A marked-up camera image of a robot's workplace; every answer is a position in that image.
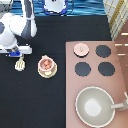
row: white object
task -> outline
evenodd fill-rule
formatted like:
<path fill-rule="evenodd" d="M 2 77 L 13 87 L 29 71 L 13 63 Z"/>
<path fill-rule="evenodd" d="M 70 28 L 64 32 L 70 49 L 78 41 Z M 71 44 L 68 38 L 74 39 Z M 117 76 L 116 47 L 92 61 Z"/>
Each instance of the white object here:
<path fill-rule="evenodd" d="M 49 12 L 60 13 L 66 8 L 65 0 L 45 0 L 44 8 Z"/>
<path fill-rule="evenodd" d="M 4 49 L 12 49 L 17 46 L 15 35 L 25 39 L 32 38 L 36 35 L 37 27 L 33 12 L 32 0 L 21 0 L 23 17 L 12 13 L 5 13 L 0 19 L 0 46 Z"/>
<path fill-rule="evenodd" d="M 89 47 L 84 43 L 78 43 L 74 46 L 74 53 L 77 56 L 83 57 L 86 56 L 89 52 Z"/>
<path fill-rule="evenodd" d="M 23 61 L 23 57 L 20 57 L 20 59 L 16 62 L 15 69 L 17 71 L 23 71 L 25 69 L 25 62 Z"/>
<path fill-rule="evenodd" d="M 128 95 L 126 92 L 124 92 L 124 95 L 126 100 L 124 100 L 122 103 L 111 105 L 112 109 L 118 109 L 120 111 L 128 109 Z"/>
<path fill-rule="evenodd" d="M 52 65 L 51 68 L 45 69 L 43 63 L 45 60 L 50 60 Z M 38 73 L 44 78 L 53 77 L 57 72 L 57 64 L 53 61 L 53 59 L 49 58 L 47 55 L 42 56 L 42 59 L 38 62 Z"/>
<path fill-rule="evenodd" d="M 100 113 L 101 107 L 95 100 L 89 100 L 85 104 L 85 111 L 90 116 L 97 116 Z"/>
<path fill-rule="evenodd" d="M 76 98 L 76 112 L 79 118 L 93 128 L 107 126 L 114 118 L 112 97 L 99 87 L 87 87 Z"/>

